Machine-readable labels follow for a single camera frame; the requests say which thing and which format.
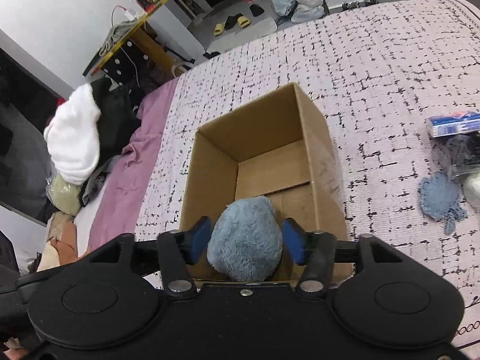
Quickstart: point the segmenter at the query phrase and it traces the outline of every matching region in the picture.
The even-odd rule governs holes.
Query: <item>fuzzy blue toy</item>
[[[208,243],[208,262],[242,282],[265,280],[282,255],[282,232],[265,196],[241,199],[220,215]]]
[[[459,188],[445,173],[435,172],[431,178],[423,178],[420,183],[420,208],[435,220],[446,219],[445,234],[455,231],[455,220],[467,217],[460,207]]]

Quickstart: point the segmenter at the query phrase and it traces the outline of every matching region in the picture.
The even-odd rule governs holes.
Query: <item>black slipper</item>
[[[225,30],[231,30],[232,28],[235,27],[235,24],[237,24],[237,20],[240,16],[243,16],[241,13],[237,13],[235,16],[229,16],[226,18],[225,22]]]
[[[265,12],[265,10],[258,4],[250,5],[250,10],[253,17],[260,16],[263,12]]]

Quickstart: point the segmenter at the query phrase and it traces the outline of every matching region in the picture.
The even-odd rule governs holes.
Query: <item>shoe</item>
[[[219,35],[223,34],[224,31],[225,31],[225,24],[224,23],[219,23],[215,26],[215,29],[213,31],[213,35],[219,36]]]
[[[253,17],[260,16],[263,12],[265,12],[265,10],[258,4],[250,5],[250,11]]]
[[[245,28],[251,24],[250,20],[245,16],[240,16],[237,19],[237,23],[240,26],[240,28]]]
[[[229,16],[227,17],[226,19],[226,22],[225,22],[225,30],[231,30],[232,28],[235,27],[235,24],[237,24],[237,20],[239,17],[243,16],[241,13],[237,13],[236,15],[234,16]]]

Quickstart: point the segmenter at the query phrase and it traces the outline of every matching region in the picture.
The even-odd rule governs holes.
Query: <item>cardboard box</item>
[[[323,230],[347,239],[339,197],[335,155],[325,118],[291,83],[201,126],[195,135],[180,229],[207,215],[215,223],[235,200],[266,195],[277,221],[294,218],[306,231]],[[273,281],[298,280],[284,248]],[[206,259],[190,270],[193,278],[227,280]],[[336,264],[334,280],[351,275]]]

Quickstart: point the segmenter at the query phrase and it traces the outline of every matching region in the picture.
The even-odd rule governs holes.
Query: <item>screw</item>
[[[242,288],[240,290],[240,295],[242,295],[242,296],[252,296],[253,294],[254,294],[254,292],[249,288]]]
[[[323,283],[317,280],[305,280],[300,283],[300,288],[304,292],[319,292],[323,290]]]
[[[172,292],[185,292],[191,288],[191,282],[187,280],[175,280],[169,283],[169,289]]]

